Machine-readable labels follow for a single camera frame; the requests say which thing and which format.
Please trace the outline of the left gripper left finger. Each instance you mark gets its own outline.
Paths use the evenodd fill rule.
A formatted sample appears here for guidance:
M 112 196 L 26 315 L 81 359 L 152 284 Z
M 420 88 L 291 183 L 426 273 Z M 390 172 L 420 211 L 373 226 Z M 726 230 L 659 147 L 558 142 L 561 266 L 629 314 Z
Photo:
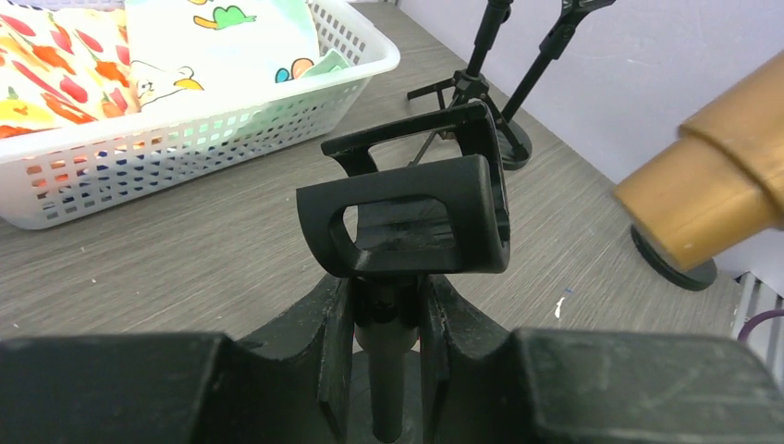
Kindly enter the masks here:
M 242 339 L 168 332 L 5 339 L 5 443 L 343 443 L 349 283 L 324 277 Z

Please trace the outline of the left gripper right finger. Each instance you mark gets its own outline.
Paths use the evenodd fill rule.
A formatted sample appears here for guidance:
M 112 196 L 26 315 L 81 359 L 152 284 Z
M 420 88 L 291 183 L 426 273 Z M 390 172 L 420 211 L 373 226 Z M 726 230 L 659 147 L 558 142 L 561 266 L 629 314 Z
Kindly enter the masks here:
M 734 339 L 506 330 L 421 285 L 428 443 L 779 443 L 783 396 Z

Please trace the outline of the black round-base mic stand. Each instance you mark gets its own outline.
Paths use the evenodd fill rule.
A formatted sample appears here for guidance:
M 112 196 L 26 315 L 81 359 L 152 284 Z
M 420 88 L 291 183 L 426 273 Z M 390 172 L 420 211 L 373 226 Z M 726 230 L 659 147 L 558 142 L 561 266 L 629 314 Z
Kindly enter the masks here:
M 383 142 L 451 130 L 457 157 L 380 170 Z M 327 141 L 343 179 L 300 188 L 297 212 L 318 264 L 348 282 L 355 337 L 366 355 L 372 432 L 403 434 L 406 358 L 419 348 L 423 440 L 451 381 L 442 302 L 449 275 L 508 267 L 508 199 L 494 121 L 481 102 L 409 117 Z

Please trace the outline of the gold brown microphone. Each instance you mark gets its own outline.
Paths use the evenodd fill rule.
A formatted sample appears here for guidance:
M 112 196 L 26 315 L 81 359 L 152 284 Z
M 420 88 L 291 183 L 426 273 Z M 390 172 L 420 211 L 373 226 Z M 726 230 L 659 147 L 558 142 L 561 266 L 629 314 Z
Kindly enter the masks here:
M 783 55 L 678 127 L 676 140 L 614 190 L 679 271 L 783 228 Z

